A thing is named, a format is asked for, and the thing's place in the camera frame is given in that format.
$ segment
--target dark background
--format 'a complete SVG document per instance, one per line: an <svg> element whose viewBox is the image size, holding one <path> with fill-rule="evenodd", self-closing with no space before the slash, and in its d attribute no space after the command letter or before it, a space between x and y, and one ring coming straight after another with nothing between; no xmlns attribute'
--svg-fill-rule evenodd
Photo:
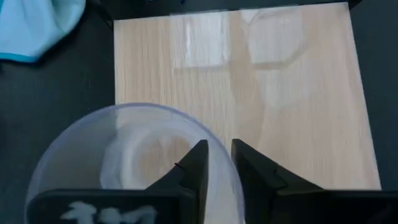
<svg viewBox="0 0 398 224"><path fill-rule="evenodd" d="M137 17L165 13L132 7ZM363 0L351 20L382 188L398 190L398 1ZM49 144L112 104L113 31L92 7L38 63L0 61L0 223L23 222L30 175Z"/></svg>

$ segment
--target wooden board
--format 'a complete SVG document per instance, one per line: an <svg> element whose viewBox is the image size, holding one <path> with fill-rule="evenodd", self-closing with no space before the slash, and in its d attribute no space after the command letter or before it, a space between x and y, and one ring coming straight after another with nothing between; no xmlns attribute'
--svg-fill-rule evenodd
<svg viewBox="0 0 398 224"><path fill-rule="evenodd" d="M347 3L114 23L116 103L184 111L328 189L380 189Z"/></svg>

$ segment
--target black surface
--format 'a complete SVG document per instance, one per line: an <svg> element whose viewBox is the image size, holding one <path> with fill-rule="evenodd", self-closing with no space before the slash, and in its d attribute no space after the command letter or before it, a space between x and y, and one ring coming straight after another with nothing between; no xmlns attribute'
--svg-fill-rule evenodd
<svg viewBox="0 0 398 224"><path fill-rule="evenodd" d="M49 144L112 104L113 32L90 9L39 63L0 62L0 223L23 223L30 175Z"/></svg>
<svg viewBox="0 0 398 224"><path fill-rule="evenodd" d="M201 224L205 220L207 185L208 143L201 140L173 169L145 190L50 190L29 203L27 216L30 224L69 223L60 217L79 206L92 209L84 215L94 223L99 223L102 209L117 208L120 213L128 212L130 217L140 214L142 223L152 223L144 221L145 217L152 217L154 223Z"/></svg>
<svg viewBox="0 0 398 224"><path fill-rule="evenodd" d="M168 16L189 12L252 9L259 7L295 6L343 2L345 0L101 0L113 19L132 19L151 16Z"/></svg>
<svg viewBox="0 0 398 224"><path fill-rule="evenodd" d="M184 5L206 6L197 0ZM165 13L134 10L137 17ZM363 0L351 19L382 187L398 190L398 1ZM38 64L0 62L0 223L22 223L30 175L61 131L114 103L113 60L113 33L88 9L73 34Z"/></svg>
<svg viewBox="0 0 398 224"><path fill-rule="evenodd" d="M383 190L398 190L398 1L351 10L356 50Z"/></svg>

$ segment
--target clear plastic bowl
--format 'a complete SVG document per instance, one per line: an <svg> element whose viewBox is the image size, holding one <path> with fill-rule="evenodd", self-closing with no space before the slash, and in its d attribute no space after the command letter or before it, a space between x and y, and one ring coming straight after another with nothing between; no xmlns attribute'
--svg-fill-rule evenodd
<svg viewBox="0 0 398 224"><path fill-rule="evenodd" d="M150 103L109 106L64 130L40 159L25 206L37 194L52 189L144 189L171 167L163 167L161 174L148 174L148 164L159 166L159 162L140 161L155 156L160 157L157 161L178 162L179 158L174 159L183 155L161 151L166 145L175 146L170 140L176 137L188 150L200 139L208 140L205 222L243 223L241 183L222 143L187 114Z"/></svg>

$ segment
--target light blue cloth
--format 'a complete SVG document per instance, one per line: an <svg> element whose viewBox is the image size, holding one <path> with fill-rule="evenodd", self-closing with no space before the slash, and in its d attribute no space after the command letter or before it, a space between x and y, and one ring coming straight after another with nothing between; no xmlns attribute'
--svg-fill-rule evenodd
<svg viewBox="0 0 398 224"><path fill-rule="evenodd" d="M0 0L0 59L35 62L70 33L85 0Z"/></svg>

